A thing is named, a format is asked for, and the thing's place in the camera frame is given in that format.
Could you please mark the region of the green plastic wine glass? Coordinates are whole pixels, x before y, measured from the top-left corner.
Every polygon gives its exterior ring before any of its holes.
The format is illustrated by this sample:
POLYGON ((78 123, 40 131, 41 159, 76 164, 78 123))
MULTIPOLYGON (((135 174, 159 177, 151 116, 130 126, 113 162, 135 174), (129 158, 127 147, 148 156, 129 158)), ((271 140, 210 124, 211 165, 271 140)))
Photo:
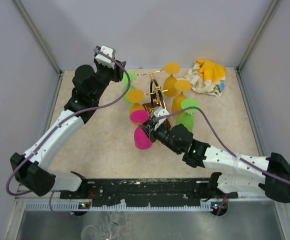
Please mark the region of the green plastic wine glass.
MULTIPOLYGON (((136 87, 133 85, 133 81, 136 78, 136 75, 133 71, 127 71, 129 78, 130 78, 130 87, 128 89, 128 91, 126 92, 126 94, 123 97, 123 100, 125 101, 126 104, 132 105, 132 103, 127 99, 127 95, 131 90, 135 90, 136 87)), ((122 93, 124 93, 126 91, 126 88, 128 87, 128 77, 127 75, 124 73, 123 74, 123 79, 122 79, 122 83, 124 84, 122 93)))
MULTIPOLYGON (((189 107, 199 107, 199 103, 197 100, 193 98, 187 98, 181 102, 181 109, 189 108, 189 107)), ((183 124, 188 131, 192 131, 194 127, 194 114, 197 113, 198 110, 190 109, 182 112, 177 118, 176 124, 183 124)))

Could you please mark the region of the pink plastic wine glass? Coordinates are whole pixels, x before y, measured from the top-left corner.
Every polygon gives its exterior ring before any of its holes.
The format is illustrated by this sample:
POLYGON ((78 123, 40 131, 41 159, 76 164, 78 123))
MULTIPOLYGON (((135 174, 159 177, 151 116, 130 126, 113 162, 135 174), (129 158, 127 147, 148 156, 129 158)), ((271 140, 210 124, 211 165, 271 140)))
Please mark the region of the pink plastic wine glass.
MULTIPOLYGON (((145 123, 149 118, 149 113, 143 109, 136 110, 130 115, 130 120, 138 125, 145 123)), ((139 150, 147 150, 152 147, 151 140, 140 126, 138 126, 134 131, 134 144, 139 150)))

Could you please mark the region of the gold wire wine glass rack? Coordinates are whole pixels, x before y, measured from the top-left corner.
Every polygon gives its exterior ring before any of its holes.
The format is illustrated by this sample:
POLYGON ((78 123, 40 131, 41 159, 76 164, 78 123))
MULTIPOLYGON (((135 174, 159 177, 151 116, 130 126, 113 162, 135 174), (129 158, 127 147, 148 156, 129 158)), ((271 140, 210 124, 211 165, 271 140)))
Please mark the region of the gold wire wine glass rack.
POLYGON ((155 74, 161 73, 161 72, 164 72, 164 69, 145 72, 145 73, 137 73, 137 72, 135 73, 136 76, 149 76, 150 77, 150 92, 145 93, 145 95, 150 96, 150 102, 143 104, 144 109, 148 111, 149 113, 152 113, 154 108, 158 106, 162 106, 163 108, 166 108, 166 102, 164 99, 164 96, 166 95, 163 93, 163 87, 159 85, 155 77, 155 74))

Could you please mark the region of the orange plastic wine glass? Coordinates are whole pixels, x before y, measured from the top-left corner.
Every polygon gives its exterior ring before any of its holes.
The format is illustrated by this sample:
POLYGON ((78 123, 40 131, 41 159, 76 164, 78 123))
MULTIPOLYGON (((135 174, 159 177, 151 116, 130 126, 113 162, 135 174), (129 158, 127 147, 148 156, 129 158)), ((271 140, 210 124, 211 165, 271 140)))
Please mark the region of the orange plastic wine glass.
POLYGON ((181 103, 187 99, 184 92, 188 92, 192 88, 192 84, 187 80, 178 80, 174 84, 174 88, 179 92, 179 94, 173 99, 171 111, 175 113, 181 110, 181 103))
POLYGON ((178 90, 174 86, 177 82, 177 79, 174 75, 179 73, 180 66, 175 62, 170 62, 165 65, 164 71, 169 74, 169 76, 164 81, 163 93, 167 97, 175 97, 178 94, 178 90))
POLYGON ((144 110, 144 107, 141 104, 144 98, 145 93, 140 89, 133 89, 127 93, 127 100, 132 103, 129 109, 129 116, 131 116, 134 111, 144 110))

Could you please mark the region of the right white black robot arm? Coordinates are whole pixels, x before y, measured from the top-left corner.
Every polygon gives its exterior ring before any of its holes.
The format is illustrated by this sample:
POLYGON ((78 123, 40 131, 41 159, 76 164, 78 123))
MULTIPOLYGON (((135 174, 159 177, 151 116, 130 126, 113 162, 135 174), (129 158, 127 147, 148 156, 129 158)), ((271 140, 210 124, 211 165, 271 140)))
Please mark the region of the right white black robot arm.
POLYGON ((150 123, 138 126, 134 132, 136 148, 147 150, 155 141, 161 142, 189 166, 220 169, 212 173, 208 192, 214 198, 230 193, 256 193, 280 202, 290 203, 290 164, 278 154, 270 156, 233 156, 205 142, 195 140, 184 125, 168 128, 163 123, 155 127, 150 123))

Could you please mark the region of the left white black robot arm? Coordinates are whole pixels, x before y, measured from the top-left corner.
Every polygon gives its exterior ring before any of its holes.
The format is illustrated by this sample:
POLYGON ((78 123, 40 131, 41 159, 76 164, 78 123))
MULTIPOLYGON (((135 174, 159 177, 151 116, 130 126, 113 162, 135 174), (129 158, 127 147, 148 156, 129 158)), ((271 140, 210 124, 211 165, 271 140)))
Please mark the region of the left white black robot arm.
POLYGON ((97 62, 96 69, 85 64, 75 70, 74 88, 60 116, 32 147, 10 159, 13 176, 29 192, 41 197, 51 191, 70 191, 80 199, 88 194, 81 175, 50 172, 48 168, 66 141, 100 109, 100 97, 109 83, 122 80, 125 65, 124 61, 111 67, 97 62))

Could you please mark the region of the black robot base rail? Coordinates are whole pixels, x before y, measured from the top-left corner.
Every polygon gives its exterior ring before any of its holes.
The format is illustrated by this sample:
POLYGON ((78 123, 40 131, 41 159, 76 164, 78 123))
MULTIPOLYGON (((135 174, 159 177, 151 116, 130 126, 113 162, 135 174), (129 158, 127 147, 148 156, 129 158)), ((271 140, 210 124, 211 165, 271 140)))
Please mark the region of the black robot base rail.
POLYGON ((87 211, 204 211, 217 212, 224 197, 210 178, 83 178, 76 191, 62 190, 62 200, 85 200, 87 211))

